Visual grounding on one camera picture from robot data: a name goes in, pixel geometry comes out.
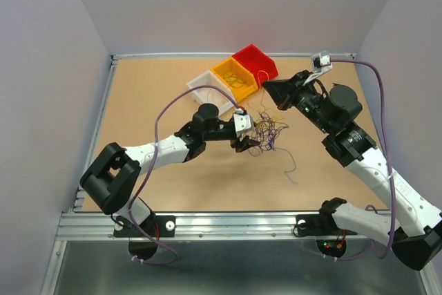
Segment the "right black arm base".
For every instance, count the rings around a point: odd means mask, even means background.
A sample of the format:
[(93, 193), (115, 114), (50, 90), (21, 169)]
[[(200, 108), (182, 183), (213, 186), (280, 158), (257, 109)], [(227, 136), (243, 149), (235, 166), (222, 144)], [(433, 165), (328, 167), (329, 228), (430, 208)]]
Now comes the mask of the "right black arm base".
[(342, 234), (343, 231), (347, 235), (357, 235), (355, 231), (340, 228), (330, 215), (319, 212), (298, 213), (294, 216), (289, 226), (293, 235), (299, 238), (307, 236), (337, 236)]

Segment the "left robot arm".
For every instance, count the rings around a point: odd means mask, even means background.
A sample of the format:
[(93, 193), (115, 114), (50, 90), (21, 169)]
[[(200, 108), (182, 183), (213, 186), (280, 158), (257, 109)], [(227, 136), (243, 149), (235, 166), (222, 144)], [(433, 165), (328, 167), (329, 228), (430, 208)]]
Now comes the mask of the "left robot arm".
[(218, 107), (202, 104), (179, 131), (158, 142), (122, 147), (107, 144), (80, 178), (79, 184), (106, 215), (117, 214), (130, 222), (140, 236), (153, 230), (153, 211), (134, 193), (140, 175), (170, 164), (195, 159), (207, 142), (228, 141), (240, 153), (258, 145), (249, 137), (254, 129), (252, 116), (237, 108), (230, 120), (219, 118)]

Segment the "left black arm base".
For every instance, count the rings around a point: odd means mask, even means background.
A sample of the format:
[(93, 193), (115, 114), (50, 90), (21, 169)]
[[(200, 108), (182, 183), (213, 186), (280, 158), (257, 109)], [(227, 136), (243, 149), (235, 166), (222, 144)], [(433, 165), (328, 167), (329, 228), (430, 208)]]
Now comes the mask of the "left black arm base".
[[(142, 238), (143, 235), (139, 232), (133, 223), (122, 216), (111, 216), (114, 222), (113, 236), (116, 238)], [(158, 215), (149, 216), (140, 224), (140, 227), (149, 236), (158, 239), (173, 238), (175, 236), (175, 221), (176, 217), (173, 215)]]

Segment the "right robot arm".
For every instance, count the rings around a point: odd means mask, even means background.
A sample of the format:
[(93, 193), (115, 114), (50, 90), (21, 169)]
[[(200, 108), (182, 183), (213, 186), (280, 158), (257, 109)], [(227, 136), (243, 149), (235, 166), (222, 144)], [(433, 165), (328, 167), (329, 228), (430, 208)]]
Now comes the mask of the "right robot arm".
[(327, 91), (307, 70), (290, 79), (265, 81), (277, 108), (296, 108), (326, 136), (326, 152), (362, 180), (390, 208), (391, 216), (359, 209), (342, 198), (326, 200), (317, 214), (294, 228), (296, 236), (335, 235), (349, 231), (393, 251), (407, 267), (422, 270), (441, 251), (441, 210), (417, 193), (389, 166), (386, 154), (355, 122), (362, 111), (356, 92), (335, 84)]

